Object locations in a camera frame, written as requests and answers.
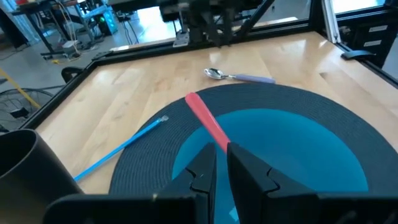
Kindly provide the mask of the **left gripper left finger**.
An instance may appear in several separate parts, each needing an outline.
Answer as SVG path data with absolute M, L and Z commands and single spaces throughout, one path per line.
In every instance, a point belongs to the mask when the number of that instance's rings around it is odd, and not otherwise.
M 192 161 L 171 180 L 155 200 L 160 224 L 210 224 L 214 222 L 216 149 L 206 144 Z

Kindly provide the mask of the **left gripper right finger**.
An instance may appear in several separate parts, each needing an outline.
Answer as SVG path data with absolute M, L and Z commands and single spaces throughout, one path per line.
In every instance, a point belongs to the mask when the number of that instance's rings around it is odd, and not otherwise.
M 240 223 L 317 223 L 316 193 L 236 143 L 227 150 L 229 184 Z

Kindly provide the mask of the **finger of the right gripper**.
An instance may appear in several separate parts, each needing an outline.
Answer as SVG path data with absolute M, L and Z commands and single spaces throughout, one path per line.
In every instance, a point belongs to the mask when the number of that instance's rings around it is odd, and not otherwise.
M 209 38 L 214 42 L 214 44 L 217 47 L 221 47 L 221 39 L 220 36 L 218 34 L 218 29 L 217 29 L 217 25 L 215 24 L 214 20 L 213 20 L 213 15 L 212 14 L 208 14 L 207 15 L 207 19 L 208 19 L 208 35 Z
M 230 45 L 231 39 L 233 38 L 232 21 L 234 18 L 234 9 L 225 9 L 223 12 L 223 33 L 224 42 L 226 45 Z

